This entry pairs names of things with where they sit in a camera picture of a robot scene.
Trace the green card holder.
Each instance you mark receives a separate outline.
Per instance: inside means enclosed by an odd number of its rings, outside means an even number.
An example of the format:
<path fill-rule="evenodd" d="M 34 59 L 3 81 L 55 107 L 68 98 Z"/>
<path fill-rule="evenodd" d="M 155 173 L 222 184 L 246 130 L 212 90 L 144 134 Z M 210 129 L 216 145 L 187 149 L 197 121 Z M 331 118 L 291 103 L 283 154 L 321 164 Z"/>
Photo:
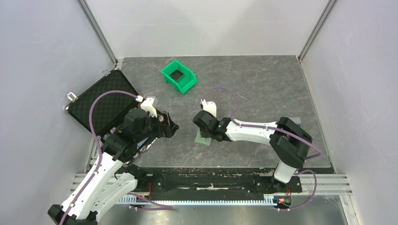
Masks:
<path fill-rule="evenodd" d="M 195 143 L 203 144 L 203 145 L 206 145 L 206 146 L 210 146 L 211 141 L 212 141 L 211 138 L 204 138 L 204 137 L 201 136 L 200 129 L 197 130 L 196 137 L 194 139 Z"/>

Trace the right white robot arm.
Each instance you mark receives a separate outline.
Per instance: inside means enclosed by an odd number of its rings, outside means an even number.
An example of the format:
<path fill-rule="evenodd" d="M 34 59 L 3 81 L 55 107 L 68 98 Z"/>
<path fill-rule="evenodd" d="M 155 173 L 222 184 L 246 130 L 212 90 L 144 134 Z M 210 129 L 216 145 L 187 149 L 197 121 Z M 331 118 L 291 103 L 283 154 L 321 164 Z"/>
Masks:
<path fill-rule="evenodd" d="M 280 159 L 271 178 L 271 186 L 276 191 L 284 191 L 290 185 L 293 174 L 303 167 L 313 141 L 311 135 L 287 117 L 281 117 L 277 122 L 253 123 L 231 118 L 218 120 L 202 110 L 192 121 L 206 138 L 271 146 Z"/>

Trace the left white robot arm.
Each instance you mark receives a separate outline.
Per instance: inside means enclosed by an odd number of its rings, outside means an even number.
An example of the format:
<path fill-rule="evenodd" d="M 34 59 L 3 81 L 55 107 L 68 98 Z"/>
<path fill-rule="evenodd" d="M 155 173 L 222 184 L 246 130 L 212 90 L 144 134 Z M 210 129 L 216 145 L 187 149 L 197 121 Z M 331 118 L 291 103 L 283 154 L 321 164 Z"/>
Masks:
<path fill-rule="evenodd" d="M 151 141 L 156 138 L 171 138 L 178 130 L 166 111 L 151 113 L 142 108 L 133 108 L 124 116 L 123 122 L 106 137 L 95 164 L 77 189 L 60 205 L 48 210 L 49 217 L 57 225 L 96 225 L 107 211 L 132 190 L 142 191 L 147 186 L 147 177 L 139 174 L 135 165 L 124 169 L 120 178 L 108 188 L 105 185 L 122 168 L 132 162 Z"/>

